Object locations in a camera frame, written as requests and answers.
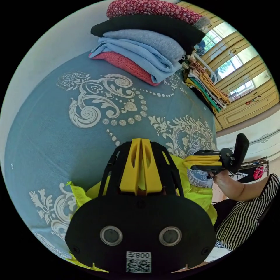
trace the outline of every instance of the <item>red patterned fabric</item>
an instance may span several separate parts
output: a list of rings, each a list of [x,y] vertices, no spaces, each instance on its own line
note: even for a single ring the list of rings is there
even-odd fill
[[[108,18],[135,14],[169,16],[190,25],[194,25],[202,18],[201,15],[189,9],[160,0],[116,0],[109,5],[107,10]]]
[[[103,53],[96,55],[92,59],[103,59],[103,60],[107,61],[108,63],[132,74],[133,76],[137,77],[138,79],[143,80],[144,82],[146,82],[149,85],[153,85],[153,86],[159,85],[159,83],[155,84],[152,82],[151,75],[147,71],[145,71],[143,68],[141,68],[135,62],[133,62],[131,59],[129,59],[123,55],[120,55],[119,53],[103,52]]]

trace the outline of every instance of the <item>yellow robot part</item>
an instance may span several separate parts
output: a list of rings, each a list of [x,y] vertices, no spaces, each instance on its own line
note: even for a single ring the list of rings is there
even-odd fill
[[[149,139],[133,139],[120,183],[122,192],[137,195],[140,169],[144,170],[146,195],[162,191],[162,185]]]

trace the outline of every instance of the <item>qr code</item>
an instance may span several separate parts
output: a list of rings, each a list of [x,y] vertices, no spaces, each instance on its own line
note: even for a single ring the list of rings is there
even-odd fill
[[[127,252],[126,260],[126,272],[151,272],[151,253]]]

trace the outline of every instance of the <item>hand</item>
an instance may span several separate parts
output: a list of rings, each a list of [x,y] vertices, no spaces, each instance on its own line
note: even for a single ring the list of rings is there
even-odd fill
[[[218,173],[217,175],[213,175],[213,173],[210,173],[211,176],[213,176],[213,181],[215,184],[219,185],[219,183],[222,183],[226,181],[229,178],[228,170],[223,170],[222,172]]]

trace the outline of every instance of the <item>black and white striped fabric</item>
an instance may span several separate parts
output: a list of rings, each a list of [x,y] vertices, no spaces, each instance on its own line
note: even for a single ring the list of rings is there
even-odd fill
[[[237,202],[216,231],[215,247],[233,251],[256,230],[260,218],[276,196],[278,176],[271,174],[261,195],[251,201]]]

